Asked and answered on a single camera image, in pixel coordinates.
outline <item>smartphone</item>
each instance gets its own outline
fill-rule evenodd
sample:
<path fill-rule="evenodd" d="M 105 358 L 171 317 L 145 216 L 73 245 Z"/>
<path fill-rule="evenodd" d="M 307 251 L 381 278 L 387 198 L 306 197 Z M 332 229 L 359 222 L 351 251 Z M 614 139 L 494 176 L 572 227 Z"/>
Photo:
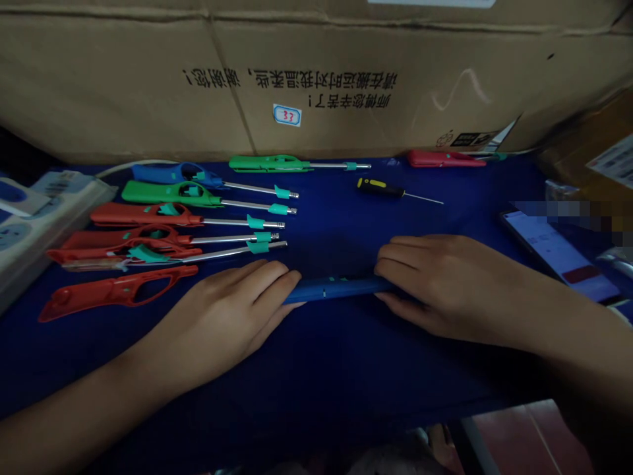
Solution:
<path fill-rule="evenodd" d="M 522 211 L 504 212 L 501 218 L 552 277 L 603 305 L 622 300 L 620 290 L 545 218 Z"/>

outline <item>finger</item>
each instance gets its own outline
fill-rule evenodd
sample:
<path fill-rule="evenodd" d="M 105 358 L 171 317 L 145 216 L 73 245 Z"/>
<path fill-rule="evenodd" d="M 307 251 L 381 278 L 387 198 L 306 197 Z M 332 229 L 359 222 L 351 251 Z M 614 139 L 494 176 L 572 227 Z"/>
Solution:
<path fill-rule="evenodd" d="M 417 295 L 421 278 L 419 271 L 391 259 L 379 259 L 374 267 L 374 273 L 419 298 Z"/>
<path fill-rule="evenodd" d="M 207 277 L 201 282 L 202 285 L 205 285 L 212 290 L 215 290 L 219 286 L 231 286 L 236 282 L 242 280 L 245 276 L 259 269 L 261 266 L 266 264 L 266 262 L 266 259 L 259 259 L 245 265 L 244 267 L 226 269 L 222 272 L 218 272 L 217 274 L 213 274 L 212 276 Z"/>
<path fill-rule="evenodd" d="M 298 270 L 291 270 L 279 277 L 275 283 L 255 300 L 253 304 L 255 315 L 267 319 L 269 315 L 282 306 L 300 280 L 301 274 L 299 274 Z"/>
<path fill-rule="evenodd" d="M 439 318 L 435 311 L 424 308 L 417 302 L 403 300 L 390 292 L 377 292 L 374 294 L 382 300 L 389 310 L 397 316 L 410 321 L 432 334 L 439 334 Z"/>
<path fill-rule="evenodd" d="M 244 276 L 239 283 L 240 292 L 249 300 L 249 303 L 253 303 L 273 282 L 287 273 L 288 268 L 285 264 L 279 261 L 270 261 L 251 272 L 250 275 Z"/>
<path fill-rule="evenodd" d="M 378 251 L 378 259 L 390 259 L 413 269 L 422 269 L 425 258 L 428 259 L 430 256 L 431 254 L 426 249 L 401 244 L 385 244 Z"/>
<path fill-rule="evenodd" d="M 433 249 L 442 241 L 451 238 L 450 234 L 429 234 L 427 236 L 394 236 L 389 241 L 391 244 L 400 244 L 423 249 Z"/>
<path fill-rule="evenodd" d="M 263 328 L 259 330 L 257 335 L 251 341 L 249 345 L 248 354 L 252 354 L 262 347 L 264 342 L 268 340 L 268 337 L 272 332 L 279 327 L 280 323 L 284 321 L 288 313 L 292 312 L 295 308 L 301 307 L 305 302 L 289 303 L 288 305 L 282 305 L 271 318 L 264 324 Z"/>

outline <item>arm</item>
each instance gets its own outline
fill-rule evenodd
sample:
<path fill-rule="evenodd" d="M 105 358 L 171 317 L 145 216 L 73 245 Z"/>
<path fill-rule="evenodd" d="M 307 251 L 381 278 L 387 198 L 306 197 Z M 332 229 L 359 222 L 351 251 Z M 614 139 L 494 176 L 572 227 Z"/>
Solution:
<path fill-rule="evenodd" d="M 633 424 L 633 331 L 610 310 L 463 236 L 394 237 L 375 272 L 424 302 L 379 294 L 400 317 L 537 354 L 576 398 Z"/>
<path fill-rule="evenodd" d="M 253 262 L 196 284 L 126 352 L 0 422 L 0 472 L 77 472 L 170 400 L 259 349 L 301 275 Z"/>

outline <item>green lighter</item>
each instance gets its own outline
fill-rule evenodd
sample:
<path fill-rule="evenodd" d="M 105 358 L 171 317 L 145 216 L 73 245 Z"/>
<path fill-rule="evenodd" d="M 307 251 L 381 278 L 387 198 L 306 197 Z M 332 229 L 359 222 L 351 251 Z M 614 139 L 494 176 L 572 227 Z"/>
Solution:
<path fill-rule="evenodd" d="M 121 196 L 126 201 L 135 203 L 182 203 L 183 205 L 199 206 L 200 208 L 224 208 L 224 206 L 238 206 L 240 208 L 261 209 L 273 214 L 297 214 L 296 208 L 286 205 L 262 205 L 260 203 L 246 203 L 244 201 L 226 200 L 213 196 L 209 190 L 195 181 L 183 181 L 175 185 L 156 185 L 142 181 L 130 180 L 125 185 Z"/>
<path fill-rule="evenodd" d="M 251 157 L 235 155 L 229 161 L 229 167 L 239 173 L 300 173 L 311 172 L 315 168 L 339 168 L 352 172 L 358 169 L 369 169 L 370 164 L 355 162 L 343 163 L 314 163 L 299 160 L 292 155 L 270 155 Z"/>

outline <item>hand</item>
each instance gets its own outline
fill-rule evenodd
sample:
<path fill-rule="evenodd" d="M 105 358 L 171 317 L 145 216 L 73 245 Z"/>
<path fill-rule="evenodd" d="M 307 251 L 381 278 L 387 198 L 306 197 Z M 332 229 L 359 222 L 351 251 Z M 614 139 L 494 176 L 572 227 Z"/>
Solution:
<path fill-rule="evenodd" d="M 580 327 L 613 320 L 564 284 L 464 236 L 394 237 L 375 272 L 423 302 L 377 294 L 395 314 L 447 338 L 548 353 Z"/>
<path fill-rule="evenodd" d="M 225 373 L 258 350 L 300 303 L 282 305 L 301 274 L 278 261 L 253 262 L 198 282 L 165 318 L 122 355 L 168 396 Z"/>

